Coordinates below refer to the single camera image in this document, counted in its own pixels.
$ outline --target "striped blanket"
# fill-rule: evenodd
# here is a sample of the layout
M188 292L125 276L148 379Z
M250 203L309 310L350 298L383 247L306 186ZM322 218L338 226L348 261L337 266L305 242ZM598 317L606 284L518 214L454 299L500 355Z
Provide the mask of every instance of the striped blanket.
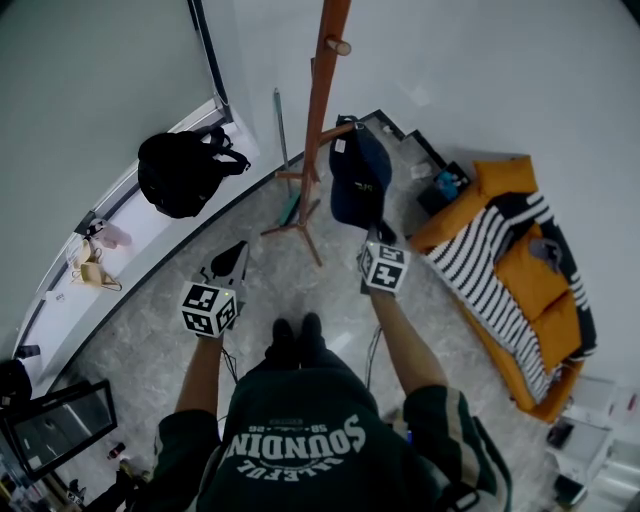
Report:
M496 261L534 222L540 225L545 238L556 240L563 250L560 270L575 296L583 342L572 359L581 359L595 350L595 329L586 292L551 209L539 192L495 198L453 239L440 244L425 259L480 324L514 357L531 396L540 403L559 375L560 367L546 373L535 332L494 273Z

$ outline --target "orange cushion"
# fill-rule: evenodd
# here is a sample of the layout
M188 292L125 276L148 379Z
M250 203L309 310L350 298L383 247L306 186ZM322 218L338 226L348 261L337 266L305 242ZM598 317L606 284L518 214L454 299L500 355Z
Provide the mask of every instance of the orange cushion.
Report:
M571 292L565 293L531 327L538 335L540 354L547 373L580 348L580 324Z
M556 274L544 261L531 255L529 242L534 238L542 238L537 224L531 226L496 265L496 276L530 322L569 288L562 274Z
M442 242L451 240L478 215L489 199L480 193L480 187L474 181L453 203L431 217L411 237L410 244L416 251L427 253Z
M530 156L503 162L473 162L482 193L490 198L520 192L532 194L538 190Z

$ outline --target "black cap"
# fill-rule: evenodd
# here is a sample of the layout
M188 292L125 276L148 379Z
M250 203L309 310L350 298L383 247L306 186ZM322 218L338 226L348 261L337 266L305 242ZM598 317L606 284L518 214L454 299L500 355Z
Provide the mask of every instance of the black cap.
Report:
M340 116L336 126L350 122L355 122L355 129L331 142L331 213L338 222L368 230L382 223L391 161L380 141L355 117Z

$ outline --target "black strap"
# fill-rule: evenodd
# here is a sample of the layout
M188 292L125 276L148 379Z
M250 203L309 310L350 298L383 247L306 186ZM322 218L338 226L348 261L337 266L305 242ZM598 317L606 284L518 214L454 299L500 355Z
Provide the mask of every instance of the black strap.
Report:
M229 149L228 147L223 147L222 145L218 144L209 144L207 147L210 148L209 151L212 158L217 155L225 155L235 160L235 162L218 161L218 165L220 166L220 169L225 176L237 176L238 174L242 174L249 167L251 167L251 163L242 153L238 153L233 149Z

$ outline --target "gray tile floor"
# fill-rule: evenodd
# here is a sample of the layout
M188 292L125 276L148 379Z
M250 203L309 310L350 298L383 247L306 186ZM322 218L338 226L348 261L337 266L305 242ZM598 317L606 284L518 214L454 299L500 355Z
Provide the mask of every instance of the gray tile floor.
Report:
M367 124L387 148L394 169L386 217L398 233L411 232L426 218L415 202L425 182L412 180L410 173L424 156L416 156L412 141L401 143L384 133L377 120ZM165 263L73 363L69 380L78 375L91 381L109 379L119 422L117 430L58 470L66 482L80 478L81 486L87 486L86 502L114 481L115 466L106 453L115 443L124 441L127 453L152 465L155 428L175 406L195 347L194 336L182 330L176 314L177 293L211 250L239 240L250 243L248 304L236 329L225 337L227 350L237 358L239 376L262 359L276 318L289 319L295 328L307 311L322 318L329 348L364 376L367 348L377 325L369 299L359 293L356 271L355 258L365 234L331 217L327 151L323 148L318 158L322 183L316 193L322 202L310 222L322 268L313 264L297 233L259 236L275 222L286 200L284 183L272 180ZM554 479L554 463L544 454L547 426L515 408L499 373L436 275L417 258L409 272L399 301L439 357L451 384L466 394L472 412L501 448L514 480L514 510L542 510L549 503ZM223 363L220 417L226 414L233 389ZM383 414L401 406L404 396L384 343L376 353L371 389Z

